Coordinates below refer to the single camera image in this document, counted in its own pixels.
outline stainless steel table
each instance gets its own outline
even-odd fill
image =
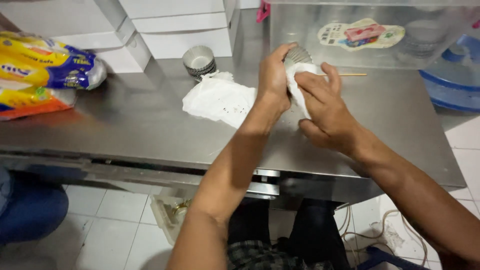
[[[270,50],[268,25],[256,24],[253,10],[242,11],[240,23],[234,57],[217,58],[217,66],[256,87],[259,61]],[[445,188],[466,186],[416,71],[342,71],[368,74],[343,79],[342,97],[361,124]],[[235,132],[182,111],[195,84],[181,60],[152,59],[144,73],[113,75],[96,90],[79,91],[75,110],[0,123],[2,161],[27,171],[76,168],[83,179],[195,186]],[[249,193],[276,196],[283,183],[289,192],[357,202],[381,192],[348,158],[314,148],[298,131],[300,118],[295,106],[282,116],[258,166],[267,170],[258,174],[284,177],[255,183]]]

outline person's right hand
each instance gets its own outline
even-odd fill
[[[340,96],[342,80],[336,68],[327,63],[322,63],[321,68],[328,75],[328,81],[310,72],[295,75],[312,117],[312,120],[300,120],[300,129],[315,146],[351,156],[358,144],[358,134],[364,128],[353,118]]]

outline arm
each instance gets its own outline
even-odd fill
[[[300,128],[318,147],[340,151],[360,163],[419,232],[432,241],[444,267],[468,268],[480,262],[480,220],[431,177],[396,154],[349,113],[340,97],[341,79],[326,63],[328,82],[312,73],[297,74],[312,120]]]
[[[200,182],[167,269],[226,269],[228,221],[245,196],[272,126],[290,108],[284,44],[260,65],[257,99]]]

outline wooden skewer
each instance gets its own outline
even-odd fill
[[[317,74],[320,76],[327,76],[327,74]],[[366,73],[345,73],[345,74],[339,74],[339,76],[366,76]]]

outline plaid shorts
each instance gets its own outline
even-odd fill
[[[329,261],[307,266],[302,259],[257,240],[231,244],[227,254],[228,270],[333,270]]]

